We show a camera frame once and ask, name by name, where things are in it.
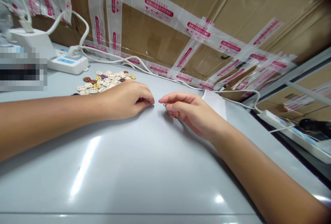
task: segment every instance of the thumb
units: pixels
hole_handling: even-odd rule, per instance
[[[149,101],[138,102],[138,103],[136,103],[136,110],[139,113],[140,111],[142,111],[144,108],[148,107],[149,105],[151,105]]]
[[[178,101],[173,104],[168,104],[166,108],[169,111],[181,112],[183,114],[190,114],[190,112],[192,112],[193,106],[191,104]]]

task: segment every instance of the pixelated area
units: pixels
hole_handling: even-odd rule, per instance
[[[35,49],[0,47],[0,91],[44,91],[47,59]]]

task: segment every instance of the forearm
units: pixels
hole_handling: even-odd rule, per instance
[[[0,104],[0,161],[84,125],[103,120],[94,96],[66,96]]]
[[[330,217],[327,207],[234,127],[212,143],[267,223],[326,223]]]

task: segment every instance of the white cable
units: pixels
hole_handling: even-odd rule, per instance
[[[277,131],[280,131],[280,130],[289,129],[289,128],[291,128],[291,127],[293,127],[293,126],[282,127],[282,128],[276,129],[276,130],[272,130],[272,131],[270,131],[269,133],[274,133],[274,132],[277,132]]]
[[[89,31],[90,31],[90,27],[89,27],[89,24],[86,22],[86,20],[83,19],[83,17],[81,17],[78,13],[76,13],[75,11],[72,11],[73,14],[75,14],[81,21],[84,22],[85,26],[86,26],[86,30],[83,34],[83,36],[81,37],[80,39],[80,42],[79,42],[79,48],[80,48],[80,51],[87,57],[89,58],[90,60],[94,61],[94,62],[100,62],[100,63],[104,63],[104,64],[117,64],[117,63],[120,63],[120,62],[124,62],[122,63],[122,65],[129,65],[131,66],[132,68],[137,68],[138,70],[142,71],[143,73],[147,73],[147,74],[150,74],[152,76],[156,76],[156,77],[160,77],[162,79],[165,79],[165,80],[168,80],[168,81],[172,81],[172,82],[176,82],[176,83],[180,83],[180,84],[184,84],[186,87],[189,87],[191,89],[195,89],[195,90],[200,90],[200,91],[204,91],[204,89],[199,89],[199,88],[195,88],[195,87],[192,87],[190,85],[188,85],[186,82],[183,82],[181,80],[173,80],[173,79],[169,79],[169,78],[166,78],[166,77],[162,77],[162,76],[159,76],[159,75],[156,75],[154,74],[153,72],[151,72],[147,66],[143,63],[143,61],[137,57],[137,56],[129,56],[127,58],[122,58],[120,56],[116,56],[116,55],[111,55],[112,57],[116,57],[116,58],[119,58],[119,60],[115,60],[115,61],[107,61],[107,60],[97,60],[97,59],[94,59],[94,58],[91,58],[90,56],[88,56],[84,51],[83,49],[86,49],[86,50],[93,50],[93,51],[96,51],[96,52],[100,52],[100,53],[103,53],[105,55],[110,55],[109,53],[105,52],[105,51],[101,51],[101,50],[98,50],[98,49],[95,49],[95,48],[92,48],[92,47],[87,47],[87,46],[83,46],[83,43],[85,41],[85,38],[87,37],[87,35],[89,34]],[[60,16],[59,15],[57,17],[57,19],[55,20],[54,24],[52,25],[52,27],[50,28],[50,30],[48,30],[48,32],[50,31],[51,33],[54,31],[54,29],[56,28],[56,26],[59,24],[60,22]],[[130,58],[136,58],[140,63],[141,65],[145,68],[145,70],[143,70],[142,68],[138,67],[137,65],[131,63],[130,61],[128,61],[128,59]],[[230,101],[230,102],[233,102],[237,105],[240,105],[242,107],[245,107],[245,108],[249,108],[249,109],[255,109],[256,111],[258,111],[259,113],[261,113],[262,111],[259,110],[257,107],[256,107],[256,104],[258,103],[259,99],[260,99],[260,92],[256,91],[256,90],[247,90],[247,89],[243,89],[243,90],[227,90],[227,91],[213,91],[214,93],[226,93],[226,92],[254,92],[257,94],[257,98],[254,102],[254,106],[253,107],[248,107],[242,103],[239,103],[239,102],[236,102],[236,101],[232,101],[232,100],[229,100],[227,98],[224,98],[225,100],[227,101]]]
[[[21,0],[22,3],[23,3],[23,6],[25,8],[25,12],[26,12],[26,15],[27,15],[27,18],[28,18],[28,22],[32,25],[32,18],[31,18],[31,14],[30,14],[30,10],[28,8],[28,5],[27,3],[25,2],[25,0]]]

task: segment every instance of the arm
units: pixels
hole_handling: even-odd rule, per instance
[[[149,101],[136,104],[141,97]],[[0,103],[0,162],[79,127],[132,117],[150,103],[149,88],[133,80],[95,95]]]
[[[171,118],[179,118],[213,144],[267,223],[327,223],[331,217],[327,207],[199,96],[176,92],[159,102],[168,103]]]

